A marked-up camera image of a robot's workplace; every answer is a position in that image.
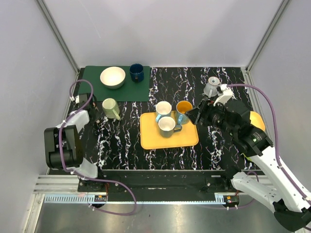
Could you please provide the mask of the light green mug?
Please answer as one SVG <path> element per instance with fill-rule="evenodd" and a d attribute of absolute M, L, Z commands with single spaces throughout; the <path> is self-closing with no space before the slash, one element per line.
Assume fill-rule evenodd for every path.
<path fill-rule="evenodd" d="M 102 102 L 104 114 L 109 119 L 120 120 L 120 109 L 117 102 L 112 98 L 107 98 Z"/>

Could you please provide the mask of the dark green mat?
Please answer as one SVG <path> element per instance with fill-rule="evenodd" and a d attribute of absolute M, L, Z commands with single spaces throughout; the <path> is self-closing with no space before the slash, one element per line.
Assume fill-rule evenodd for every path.
<path fill-rule="evenodd" d="M 149 82 L 151 68 L 144 66 L 144 79 L 139 83 L 132 81 L 129 66 L 121 66 L 125 71 L 125 82 L 118 89 L 109 89 L 100 81 L 100 74 L 108 68 L 107 66 L 86 66 L 82 79 L 89 81 L 93 86 L 93 94 L 97 101 L 104 101 L 107 98 L 113 98 L 118 102 L 148 101 L 149 99 Z"/>

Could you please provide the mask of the orange interior blue mug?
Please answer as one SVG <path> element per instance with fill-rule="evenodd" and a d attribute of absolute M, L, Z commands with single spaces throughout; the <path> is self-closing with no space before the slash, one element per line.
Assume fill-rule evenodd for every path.
<path fill-rule="evenodd" d="M 189 122 L 189 118 L 185 113 L 190 110 L 192 110 L 192 104 L 189 101 L 183 100 L 177 103 L 175 112 L 177 125 L 184 125 Z"/>

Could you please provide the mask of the yellow square plate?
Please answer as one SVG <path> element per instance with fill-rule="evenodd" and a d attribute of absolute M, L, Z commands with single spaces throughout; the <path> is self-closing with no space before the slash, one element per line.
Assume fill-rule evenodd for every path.
<path fill-rule="evenodd" d="M 262 117 L 260 116 L 260 114 L 258 114 L 257 112 L 254 111 L 250 111 L 250 121 L 251 124 L 263 131 L 266 130 L 265 124 L 263 122 Z"/>

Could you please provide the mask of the light blue footed mug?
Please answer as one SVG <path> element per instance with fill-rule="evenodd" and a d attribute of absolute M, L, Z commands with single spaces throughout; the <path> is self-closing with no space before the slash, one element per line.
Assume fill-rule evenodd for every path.
<path fill-rule="evenodd" d="M 210 99 L 218 95 L 217 87 L 221 84 L 218 77 L 209 77 L 204 88 L 204 94 Z"/>

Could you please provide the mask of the lime green plate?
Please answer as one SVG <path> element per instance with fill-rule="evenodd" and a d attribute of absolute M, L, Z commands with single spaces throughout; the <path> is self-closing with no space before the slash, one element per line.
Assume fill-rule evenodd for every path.
<path fill-rule="evenodd" d="M 250 160 L 251 161 L 251 159 L 250 158 L 248 158 L 244 153 L 242 153 L 242 155 L 244 156 L 244 158 L 245 159 L 247 159 L 247 160 Z"/>

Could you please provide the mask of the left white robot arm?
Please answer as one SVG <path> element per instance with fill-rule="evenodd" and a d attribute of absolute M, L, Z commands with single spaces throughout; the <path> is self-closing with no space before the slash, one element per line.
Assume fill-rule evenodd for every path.
<path fill-rule="evenodd" d="M 90 93 L 73 98 L 77 109 L 61 124 L 44 131 L 45 158 L 50 169 L 64 170 L 88 179 L 88 187 L 94 192 L 104 189 L 105 180 L 98 176 L 98 168 L 84 157 L 83 145 L 79 138 L 81 129 L 98 120 L 99 110 L 96 98 Z"/>

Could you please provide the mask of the dark blue mug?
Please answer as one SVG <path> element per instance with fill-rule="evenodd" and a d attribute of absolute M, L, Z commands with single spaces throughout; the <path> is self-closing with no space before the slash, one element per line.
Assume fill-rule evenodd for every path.
<path fill-rule="evenodd" d="M 144 68 L 141 64 L 133 64 L 129 68 L 130 76 L 133 82 L 139 83 L 144 79 Z"/>

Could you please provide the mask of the cream bowl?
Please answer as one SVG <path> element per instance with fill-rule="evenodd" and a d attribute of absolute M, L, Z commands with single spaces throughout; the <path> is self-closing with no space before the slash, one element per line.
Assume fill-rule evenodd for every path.
<path fill-rule="evenodd" d="M 101 83 L 108 89 L 118 89 L 125 82 L 125 71 L 120 67 L 108 67 L 100 74 Z"/>

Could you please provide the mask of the white interior grey mug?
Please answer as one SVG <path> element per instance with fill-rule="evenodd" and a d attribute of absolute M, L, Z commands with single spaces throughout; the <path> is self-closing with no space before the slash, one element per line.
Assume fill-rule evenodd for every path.
<path fill-rule="evenodd" d="M 160 135 L 164 138 L 171 137 L 174 133 L 182 130 L 181 125 L 177 125 L 175 120 L 170 116 L 164 116 L 158 121 Z"/>

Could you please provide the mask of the orange plastic tray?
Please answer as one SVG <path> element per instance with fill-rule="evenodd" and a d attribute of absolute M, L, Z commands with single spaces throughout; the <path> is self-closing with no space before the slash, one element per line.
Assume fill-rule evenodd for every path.
<path fill-rule="evenodd" d="M 191 122 L 183 125 L 181 132 L 164 138 L 160 135 L 160 129 L 156 123 L 156 112 L 143 113 L 140 116 L 140 144 L 145 150 L 190 147 L 198 142 L 196 125 Z"/>

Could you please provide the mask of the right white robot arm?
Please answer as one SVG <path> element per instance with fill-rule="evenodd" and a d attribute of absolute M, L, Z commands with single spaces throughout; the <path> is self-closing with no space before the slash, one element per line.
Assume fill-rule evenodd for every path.
<path fill-rule="evenodd" d="M 262 129 L 251 124 L 250 110 L 243 102 L 230 100 L 221 104 L 203 99 L 197 107 L 187 111 L 186 116 L 195 125 L 218 127 L 228 133 L 238 150 L 273 184 L 273 188 L 268 188 L 244 172 L 230 168 L 220 181 L 222 190 L 229 193 L 237 189 L 248 194 L 266 206 L 279 224 L 291 232 L 310 224 L 311 205 L 284 174 L 287 171 L 294 177 L 285 164 L 278 164 L 276 147 Z"/>

